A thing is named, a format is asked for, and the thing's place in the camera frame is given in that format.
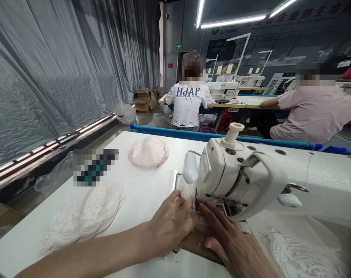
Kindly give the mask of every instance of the gray plastic sheeting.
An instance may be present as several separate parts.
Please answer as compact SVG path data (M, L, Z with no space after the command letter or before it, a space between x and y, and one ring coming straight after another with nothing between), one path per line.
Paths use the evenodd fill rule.
M158 0L0 1L0 165L159 87Z

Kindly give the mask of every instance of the white lace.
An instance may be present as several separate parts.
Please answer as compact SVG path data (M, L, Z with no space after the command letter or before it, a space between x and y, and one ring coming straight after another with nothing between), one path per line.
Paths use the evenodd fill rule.
M42 256L84 241L107 229L124 203L120 187L87 187L53 215L43 240Z
M285 278L345 278L349 268L338 258L327 256L284 236L268 232L270 249Z
M150 170L159 168L168 156L169 150L165 142L156 136L147 136L133 144L128 159L134 165Z

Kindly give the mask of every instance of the white t-shirt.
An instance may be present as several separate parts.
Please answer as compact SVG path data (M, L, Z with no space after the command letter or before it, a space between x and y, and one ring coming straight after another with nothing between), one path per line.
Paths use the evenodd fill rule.
M292 110L271 128L275 140L322 144L351 120L351 95L337 86L300 86L278 98L280 109Z
M199 125L200 103L206 109L213 102L206 84L175 84L165 97L167 104L174 102L172 124L178 127Z

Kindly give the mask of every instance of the blue padding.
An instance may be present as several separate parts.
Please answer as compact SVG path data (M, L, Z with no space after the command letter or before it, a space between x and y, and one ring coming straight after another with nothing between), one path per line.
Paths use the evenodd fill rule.
M343 147L327 147L323 150L324 153L334 153L334 154L346 154L351 155L351 149L343 148Z
M133 127L131 125L130 128L131 128L130 130L131 132L167 136L167 137L188 139L188 140L195 140L195 141L202 141L202 142L208 142L211 138L226 137L225 135L220 135L220 134L211 134L211 133L202 133L202 132L193 132L193 131L179 131L175 129L162 129L158 127L148 127L148 126L142 126L142 125L133 125ZM315 150L315 151L318 151L323 147L322 144L316 145L314 143L268 140L268 139L243 137L243 136L238 136L237 140L241 142L248 142L248 143L267 144L271 146L290 147L294 149Z

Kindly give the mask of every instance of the pink shirt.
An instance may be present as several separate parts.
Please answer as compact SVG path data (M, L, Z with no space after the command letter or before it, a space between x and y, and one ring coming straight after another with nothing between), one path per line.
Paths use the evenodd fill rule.
M278 96L292 108L286 122L271 128L275 140L325 143L351 120L351 95L337 86L300 86Z

